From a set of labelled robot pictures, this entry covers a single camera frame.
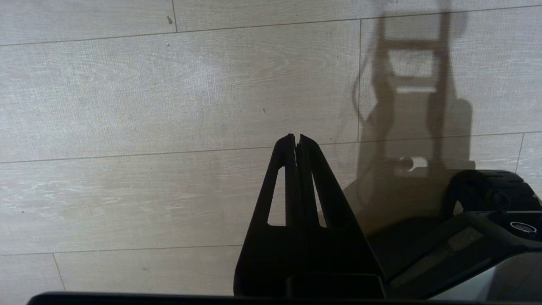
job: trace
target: black plastic part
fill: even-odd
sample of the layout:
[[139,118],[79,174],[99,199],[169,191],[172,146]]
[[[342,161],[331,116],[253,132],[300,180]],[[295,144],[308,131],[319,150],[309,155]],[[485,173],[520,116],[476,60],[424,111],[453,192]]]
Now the black plastic part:
[[[144,294],[113,294],[113,293],[45,293],[33,297],[28,305],[310,305],[310,304],[365,304],[365,305],[416,305],[416,304],[496,304],[495,302],[435,302],[426,300],[353,300],[327,298],[250,298],[250,297],[217,297],[217,296],[190,296],[190,295],[144,295]],[[520,302],[506,302],[506,304],[525,304]]]
[[[286,225],[271,226],[267,219],[283,166]],[[313,179],[325,228],[318,221]],[[321,283],[309,280],[309,275],[334,281],[327,282],[328,292],[323,293]],[[304,135],[297,147],[291,134],[278,140],[237,262],[234,294],[383,297],[382,277],[378,260],[320,147]]]
[[444,196],[442,215],[453,216],[456,202],[464,212],[536,211],[540,203],[531,187],[506,170],[463,170],[451,180]]

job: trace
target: black tire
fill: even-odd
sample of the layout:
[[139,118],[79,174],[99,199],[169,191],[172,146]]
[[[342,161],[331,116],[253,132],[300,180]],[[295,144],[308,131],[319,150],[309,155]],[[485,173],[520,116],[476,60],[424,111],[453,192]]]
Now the black tire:
[[468,211],[537,211],[540,203],[523,179],[506,170],[463,170],[451,180],[444,195],[442,214],[454,215],[459,202]]

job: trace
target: floor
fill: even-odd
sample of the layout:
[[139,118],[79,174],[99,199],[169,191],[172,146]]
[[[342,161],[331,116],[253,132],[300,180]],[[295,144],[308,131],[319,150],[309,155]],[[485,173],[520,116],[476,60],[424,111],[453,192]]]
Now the floor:
[[436,214],[459,169],[542,193],[541,15],[541,0],[1,1],[0,304],[231,295],[287,133],[321,144],[367,233]]

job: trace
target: white circular logo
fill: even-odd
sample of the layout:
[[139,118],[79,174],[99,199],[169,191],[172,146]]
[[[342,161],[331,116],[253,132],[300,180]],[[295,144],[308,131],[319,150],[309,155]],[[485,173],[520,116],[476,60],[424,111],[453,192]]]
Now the white circular logo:
[[517,221],[511,222],[510,225],[512,226],[512,228],[514,228],[516,230],[519,230],[521,232],[525,232],[525,233],[536,233],[537,232],[537,228],[535,228],[535,227],[533,227],[531,225],[528,225],[528,224],[519,223]]

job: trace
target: mesh vent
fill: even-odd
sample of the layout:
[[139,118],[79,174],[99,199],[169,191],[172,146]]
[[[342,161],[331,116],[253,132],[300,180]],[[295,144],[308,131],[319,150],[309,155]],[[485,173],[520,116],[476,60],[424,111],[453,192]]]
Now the mesh vent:
[[444,262],[456,252],[461,251],[467,246],[475,243],[477,240],[480,240],[482,237],[483,235],[480,232],[471,227],[460,231],[448,238],[446,242],[438,245],[431,252],[414,263],[410,268],[394,278],[390,283],[391,286],[396,288],[410,282],[412,279],[424,274],[431,268]]

